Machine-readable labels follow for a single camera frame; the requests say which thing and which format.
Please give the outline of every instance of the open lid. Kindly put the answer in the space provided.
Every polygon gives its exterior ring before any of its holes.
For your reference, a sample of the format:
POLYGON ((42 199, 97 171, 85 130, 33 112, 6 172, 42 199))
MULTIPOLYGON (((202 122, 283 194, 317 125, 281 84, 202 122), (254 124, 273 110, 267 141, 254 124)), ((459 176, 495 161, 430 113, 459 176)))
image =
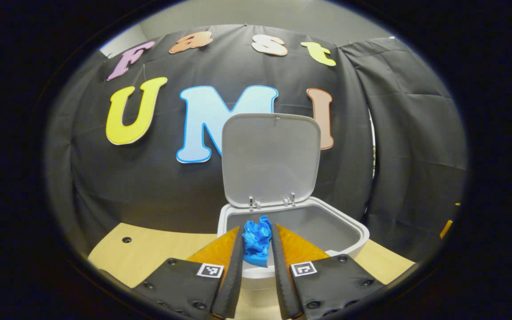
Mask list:
POLYGON ((244 113, 222 128, 222 179, 228 202, 250 207, 300 202, 311 195, 321 131, 313 118, 244 113))

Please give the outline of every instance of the table surface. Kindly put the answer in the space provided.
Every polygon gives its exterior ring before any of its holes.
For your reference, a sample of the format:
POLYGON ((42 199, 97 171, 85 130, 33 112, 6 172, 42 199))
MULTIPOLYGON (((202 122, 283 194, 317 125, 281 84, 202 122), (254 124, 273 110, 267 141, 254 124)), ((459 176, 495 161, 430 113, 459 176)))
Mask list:
MULTIPOLYGON (((88 260, 133 288, 169 257, 187 259, 217 238, 215 233, 182 233, 117 225, 94 247, 88 260), (130 237, 130 243, 122 239, 130 237)), ((402 275, 414 262, 368 240, 355 261, 383 284, 402 275)), ((276 290, 240 290, 236 316, 240 320, 280 319, 276 290)))

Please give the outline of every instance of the crumpled blue plastic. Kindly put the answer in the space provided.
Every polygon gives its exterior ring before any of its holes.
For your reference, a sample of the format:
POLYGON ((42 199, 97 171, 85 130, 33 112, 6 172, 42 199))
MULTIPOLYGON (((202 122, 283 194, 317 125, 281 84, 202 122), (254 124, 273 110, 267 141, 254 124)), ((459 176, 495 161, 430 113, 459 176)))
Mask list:
POLYGON ((268 216, 261 216, 260 224, 256 224, 254 221, 246 221, 244 233, 242 233, 244 238, 244 261, 258 267, 268 267, 268 249, 272 238, 271 226, 268 216))

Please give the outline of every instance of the light blue letter m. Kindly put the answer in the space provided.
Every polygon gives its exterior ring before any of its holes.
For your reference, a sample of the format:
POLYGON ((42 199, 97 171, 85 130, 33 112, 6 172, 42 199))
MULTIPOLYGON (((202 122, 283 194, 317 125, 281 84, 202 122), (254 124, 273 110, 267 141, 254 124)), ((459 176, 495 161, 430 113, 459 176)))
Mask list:
POLYGON ((247 87, 230 111, 217 91, 208 85, 191 87, 181 91, 179 97, 187 102, 183 148, 177 152, 177 160, 184 164, 205 162, 211 158, 211 150, 204 144, 204 130, 222 154, 222 126, 228 118, 239 113, 273 113, 274 99, 278 91, 272 87, 252 85, 247 87))

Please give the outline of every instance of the trash bin hinge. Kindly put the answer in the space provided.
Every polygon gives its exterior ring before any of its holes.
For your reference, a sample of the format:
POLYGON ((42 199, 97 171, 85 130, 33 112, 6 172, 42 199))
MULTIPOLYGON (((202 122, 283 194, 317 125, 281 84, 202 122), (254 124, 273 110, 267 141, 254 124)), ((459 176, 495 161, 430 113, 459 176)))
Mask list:
POLYGON ((252 196, 248 197, 248 204, 250 205, 250 211, 254 211, 254 208, 260 210, 260 201, 254 200, 252 196))
POLYGON ((284 207, 290 204, 295 207, 295 192, 292 192, 289 197, 284 198, 284 207))

